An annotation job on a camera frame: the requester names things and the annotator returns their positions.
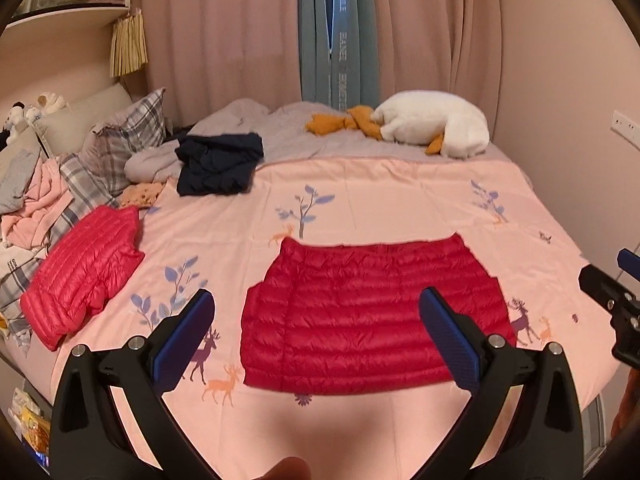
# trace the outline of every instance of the shelf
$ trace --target shelf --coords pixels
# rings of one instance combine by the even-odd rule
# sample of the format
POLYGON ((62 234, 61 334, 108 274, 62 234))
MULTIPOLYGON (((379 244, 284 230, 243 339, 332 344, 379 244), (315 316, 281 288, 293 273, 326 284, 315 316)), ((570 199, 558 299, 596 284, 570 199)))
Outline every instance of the shelf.
POLYGON ((18 48, 105 27, 127 12, 129 9, 124 6, 79 7, 18 20, 9 24, 0 36, 0 58, 18 48))

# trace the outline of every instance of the white pillow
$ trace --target white pillow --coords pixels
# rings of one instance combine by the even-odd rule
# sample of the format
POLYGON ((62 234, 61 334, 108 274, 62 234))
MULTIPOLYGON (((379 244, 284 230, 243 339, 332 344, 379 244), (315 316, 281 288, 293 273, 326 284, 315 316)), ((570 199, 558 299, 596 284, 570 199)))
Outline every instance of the white pillow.
POLYGON ((34 130, 47 155, 77 153, 92 127, 130 105, 131 97, 116 83, 37 120, 34 130))
POLYGON ((376 108, 371 119, 382 124, 380 134, 391 142, 427 145, 444 133, 440 150, 444 156, 474 156, 484 152, 490 141, 482 110, 447 92, 399 92, 376 108))

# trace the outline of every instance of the electrical outlet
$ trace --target electrical outlet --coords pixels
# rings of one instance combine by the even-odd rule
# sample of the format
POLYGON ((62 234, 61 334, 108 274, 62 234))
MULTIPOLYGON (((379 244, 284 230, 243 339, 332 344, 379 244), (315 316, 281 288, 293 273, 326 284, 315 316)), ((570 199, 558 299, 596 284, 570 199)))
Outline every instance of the electrical outlet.
POLYGON ((640 125, 615 110, 611 118, 611 129, 640 150, 640 125))

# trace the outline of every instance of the quilted puffer jacket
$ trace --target quilted puffer jacket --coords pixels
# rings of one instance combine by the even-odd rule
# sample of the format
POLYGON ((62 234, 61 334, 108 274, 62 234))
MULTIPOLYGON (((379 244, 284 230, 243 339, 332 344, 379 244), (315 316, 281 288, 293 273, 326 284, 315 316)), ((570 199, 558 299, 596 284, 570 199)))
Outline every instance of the quilted puffer jacket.
POLYGON ((450 380, 420 321, 436 286, 454 311, 511 344, 496 278, 455 234, 434 242, 309 247, 292 238, 242 313, 248 386, 294 394, 364 394, 450 380))
POLYGON ((44 346, 54 351, 127 283, 144 253, 134 240, 135 207, 101 205, 53 247, 20 298, 20 307, 44 346))

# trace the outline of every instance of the blue gripper pad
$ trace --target blue gripper pad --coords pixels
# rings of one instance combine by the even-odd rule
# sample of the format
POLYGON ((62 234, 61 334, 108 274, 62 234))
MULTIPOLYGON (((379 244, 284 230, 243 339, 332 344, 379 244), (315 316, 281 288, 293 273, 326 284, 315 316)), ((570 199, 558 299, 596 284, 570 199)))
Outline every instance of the blue gripper pad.
POLYGON ((640 256, 633 254, 629 249, 622 249, 618 253, 618 267, 640 282, 640 256))
POLYGON ((478 353, 460 329, 451 307, 430 286, 420 294, 420 319, 459 388, 475 393, 481 380, 478 353))
POLYGON ((172 391, 211 327, 216 312, 213 296, 200 289, 178 316, 167 317, 149 336, 151 380, 158 394, 172 391))

